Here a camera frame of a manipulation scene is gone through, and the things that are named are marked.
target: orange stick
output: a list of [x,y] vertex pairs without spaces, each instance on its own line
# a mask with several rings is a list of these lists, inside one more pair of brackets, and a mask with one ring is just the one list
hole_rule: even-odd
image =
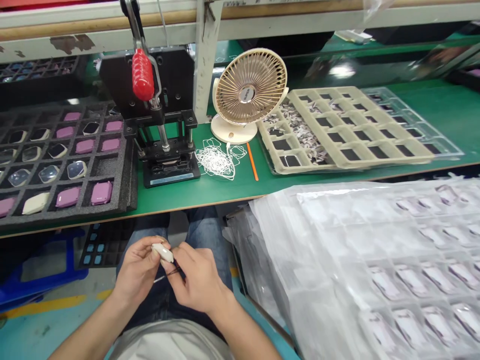
[[251,162],[251,169],[253,170],[253,175],[255,176],[255,181],[259,180],[259,176],[257,174],[257,169],[255,168],[254,157],[252,156],[252,150],[250,150],[250,144],[246,143],[246,148],[248,149],[248,156],[250,157]]

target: fan base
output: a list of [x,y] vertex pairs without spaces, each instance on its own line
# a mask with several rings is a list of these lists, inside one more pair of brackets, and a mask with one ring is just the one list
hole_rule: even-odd
[[232,145],[246,144],[257,134],[257,125],[249,123],[245,126],[227,122],[220,115],[215,115],[211,120],[211,132],[224,143]]

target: shelf post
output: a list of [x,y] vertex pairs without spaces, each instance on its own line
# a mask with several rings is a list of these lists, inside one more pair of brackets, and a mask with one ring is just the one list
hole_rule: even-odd
[[209,122],[207,107],[223,5],[224,0],[197,0],[193,110],[199,124]]

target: blue stool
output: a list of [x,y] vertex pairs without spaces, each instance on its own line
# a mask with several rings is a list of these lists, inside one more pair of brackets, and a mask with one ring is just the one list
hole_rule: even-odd
[[55,234],[47,241],[47,244],[57,241],[66,243],[66,270],[64,272],[22,282],[23,264],[18,266],[0,287],[0,314],[33,301],[41,301],[42,295],[46,292],[72,281],[85,279],[89,270],[75,270],[74,264],[74,239],[84,235],[85,232],[82,229],[75,228]]

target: beige fan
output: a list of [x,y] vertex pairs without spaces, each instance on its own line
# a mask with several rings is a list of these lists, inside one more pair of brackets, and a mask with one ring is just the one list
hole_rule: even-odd
[[237,56],[213,83],[217,115],[211,132],[224,143],[245,144],[287,96],[287,69],[275,52],[254,48]]

